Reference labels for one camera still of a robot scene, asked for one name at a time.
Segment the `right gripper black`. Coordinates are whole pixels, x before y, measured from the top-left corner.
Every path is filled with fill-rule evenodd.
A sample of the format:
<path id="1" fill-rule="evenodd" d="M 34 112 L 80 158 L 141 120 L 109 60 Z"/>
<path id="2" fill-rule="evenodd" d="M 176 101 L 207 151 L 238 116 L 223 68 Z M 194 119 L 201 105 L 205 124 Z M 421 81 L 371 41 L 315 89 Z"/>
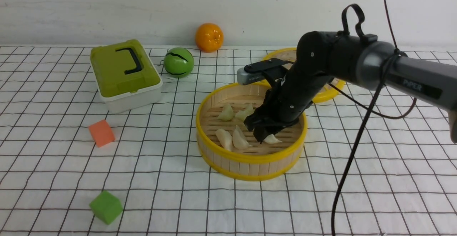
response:
<path id="1" fill-rule="evenodd" d="M 333 76 L 306 65 L 292 65 L 265 94 L 261 106 L 245 118 L 245 127 L 253 131 L 257 142 L 262 143 L 272 131 L 294 126 L 310 107 L 313 98 L 333 79 Z"/>

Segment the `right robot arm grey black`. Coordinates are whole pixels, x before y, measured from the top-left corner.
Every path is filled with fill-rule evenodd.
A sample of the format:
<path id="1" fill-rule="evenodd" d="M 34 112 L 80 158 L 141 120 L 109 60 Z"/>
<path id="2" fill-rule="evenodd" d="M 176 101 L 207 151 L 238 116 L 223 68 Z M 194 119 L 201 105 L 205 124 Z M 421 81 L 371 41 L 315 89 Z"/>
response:
<path id="1" fill-rule="evenodd" d="M 401 56 L 392 44 L 374 35 L 361 38 L 335 32 L 304 34 L 296 49 L 291 68 L 285 61 L 255 62 L 238 71 L 238 83 L 249 85 L 267 80 L 267 91 L 260 108 L 245 120 L 258 142 L 295 125 L 313 98 L 333 79 L 375 91 L 390 86 L 404 94 L 448 112 L 450 138 L 456 142 L 455 65 Z"/>

